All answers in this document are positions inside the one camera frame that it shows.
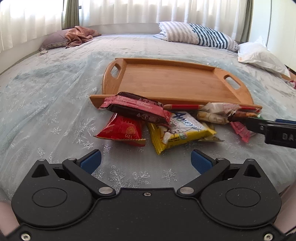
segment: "white curtain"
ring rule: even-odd
[[[200,24],[239,40],[247,0],[80,0],[81,25],[158,23]]]
[[[63,0],[3,0],[0,52],[62,29]]]

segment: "bed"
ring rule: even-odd
[[[97,110],[89,96],[101,93],[107,65],[120,57],[220,67],[244,82],[254,103],[263,106],[265,119],[296,119],[296,90],[280,77],[239,63],[237,54],[227,50],[166,42],[148,34],[105,35],[78,47],[52,49],[0,76],[0,83],[8,82],[0,93],[0,184],[10,199],[37,159],[61,163],[95,148],[102,152],[102,163],[93,176],[117,192],[121,187],[181,187],[199,175],[190,162],[196,148],[232,163],[256,159],[278,192],[296,179],[294,149],[267,145],[259,134],[244,144],[229,125],[216,126],[222,143],[193,141],[159,156],[146,127],[142,148],[93,137],[112,113]]]

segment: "green curtain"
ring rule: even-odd
[[[79,26],[78,0],[64,1],[63,29]]]
[[[250,30],[253,15],[253,0],[247,0],[246,18],[244,19],[244,29],[242,31],[241,42],[248,42],[250,37]]]

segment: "brown cloth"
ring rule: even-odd
[[[67,39],[66,48],[79,46],[83,43],[91,41],[93,37],[100,36],[96,30],[85,28],[81,26],[75,26],[75,28],[69,29],[65,34]]]

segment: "blue object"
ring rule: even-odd
[[[287,123],[287,124],[294,124],[294,125],[296,125],[296,121],[293,121],[293,120],[276,119],[275,122],[278,122],[278,123]]]
[[[80,167],[87,173],[92,174],[101,164],[102,155],[99,150],[87,157],[80,163]]]
[[[205,173],[207,170],[213,167],[211,161],[195,151],[191,152],[191,164],[200,174]]]

